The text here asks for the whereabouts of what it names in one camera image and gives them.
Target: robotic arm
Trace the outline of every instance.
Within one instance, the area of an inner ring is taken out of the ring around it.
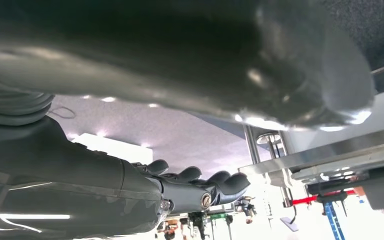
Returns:
[[[284,130],[361,123],[375,88],[312,0],[0,0],[0,124],[38,121],[52,94]]]
[[[49,117],[0,125],[0,239],[148,232],[169,213],[233,202],[250,184],[241,173],[198,180],[196,167],[162,174],[167,169],[163,160],[132,165],[90,151]]]

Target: ceiling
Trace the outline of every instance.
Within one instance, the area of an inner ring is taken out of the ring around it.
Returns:
[[[170,172],[196,166],[208,178],[221,170],[235,173],[252,163],[243,138],[186,112],[119,100],[57,96],[48,115],[59,122],[69,139],[82,133],[105,134],[110,139],[149,145],[154,160],[166,160]],[[259,152],[261,160],[270,159],[264,148]]]
[[[317,1],[358,45],[372,70],[384,66],[384,0]],[[384,73],[374,79],[377,91],[384,92]]]

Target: white panel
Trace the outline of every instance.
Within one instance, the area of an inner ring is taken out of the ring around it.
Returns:
[[[288,153],[293,154],[323,145],[384,130],[384,93],[375,97],[371,116],[362,124],[349,126],[341,131],[288,131],[284,141]]]
[[[83,133],[72,142],[83,144],[92,151],[106,152],[110,156],[124,159],[130,163],[150,164],[153,161],[152,149],[106,137]]]

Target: gray sleeve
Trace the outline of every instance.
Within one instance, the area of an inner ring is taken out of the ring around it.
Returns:
[[[20,126],[45,116],[54,95],[29,92],[0,82],[0,125]]]

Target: prosthetic hand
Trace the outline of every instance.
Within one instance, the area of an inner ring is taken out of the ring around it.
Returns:
[[[208,180],[189,167],[164,172],[90,151],[66,139],[49,117],[0,125],[0,239],[82,239],[148,232],[169,213],[233,202],[250,184],[219,172]]]

